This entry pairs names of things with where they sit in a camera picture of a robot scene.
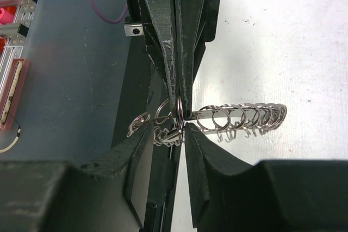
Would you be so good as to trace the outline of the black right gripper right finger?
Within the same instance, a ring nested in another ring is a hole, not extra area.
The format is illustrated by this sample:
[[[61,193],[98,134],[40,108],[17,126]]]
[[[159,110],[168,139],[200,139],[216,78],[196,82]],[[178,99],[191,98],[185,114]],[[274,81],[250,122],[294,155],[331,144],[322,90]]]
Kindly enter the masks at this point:
[[[227,152],[192,123],[185,158],[194,228],[260,228],[260,165]]]

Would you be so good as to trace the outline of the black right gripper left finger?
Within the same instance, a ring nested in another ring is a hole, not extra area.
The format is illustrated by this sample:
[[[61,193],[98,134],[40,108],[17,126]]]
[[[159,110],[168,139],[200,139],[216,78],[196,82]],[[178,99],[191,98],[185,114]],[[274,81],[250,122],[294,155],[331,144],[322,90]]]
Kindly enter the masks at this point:
[[[143,228],[153,153],[153,123],[143,122],[132,135],[81,168],[98,182],[98,202],[112,228]]]

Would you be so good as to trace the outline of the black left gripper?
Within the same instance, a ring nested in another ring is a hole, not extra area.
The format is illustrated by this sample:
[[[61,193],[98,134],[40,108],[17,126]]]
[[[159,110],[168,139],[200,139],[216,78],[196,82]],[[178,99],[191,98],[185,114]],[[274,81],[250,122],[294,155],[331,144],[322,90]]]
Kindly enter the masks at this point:
[[[164,61],[170,109],[176,115],[180,96],[183,114],[192,112],[194,61],[215,39],[220,0],[126,0],[125,32],[129,55]]]

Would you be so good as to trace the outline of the small metal keyring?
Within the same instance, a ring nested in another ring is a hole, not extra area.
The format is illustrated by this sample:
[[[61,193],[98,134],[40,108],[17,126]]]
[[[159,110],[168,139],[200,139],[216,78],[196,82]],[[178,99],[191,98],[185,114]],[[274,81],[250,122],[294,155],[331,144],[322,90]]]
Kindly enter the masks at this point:
[[[176,111],[177,111],[176,126],[178,129],[183,130],[184,129],[184,111],[183,111],[182,99],[180,96],[177,98]]]

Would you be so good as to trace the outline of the metal disc with keyrings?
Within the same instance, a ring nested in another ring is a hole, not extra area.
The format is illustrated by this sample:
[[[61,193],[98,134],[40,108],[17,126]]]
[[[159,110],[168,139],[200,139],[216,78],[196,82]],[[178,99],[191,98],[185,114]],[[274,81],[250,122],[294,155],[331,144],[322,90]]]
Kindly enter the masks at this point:
[[[149,112],[137,116],[128,127],[127,137],[131,137],[144,123],[153,122],[153,143],[156,146],[180,146],[184,143],[184,124],[192,122],[205,135],[216,134],[219,142],[231,142],[236,139],[238,131],[244,131],[246,137],[250,137],[276,130],[283,124],[288,112],[286,105],[279,103],[207,105],[194,111],[183,123],[173,123],[171,128],[166,128],[173,117],[171,113],[160,113],[168,103],[168,99],[164,100],[153,117]]]

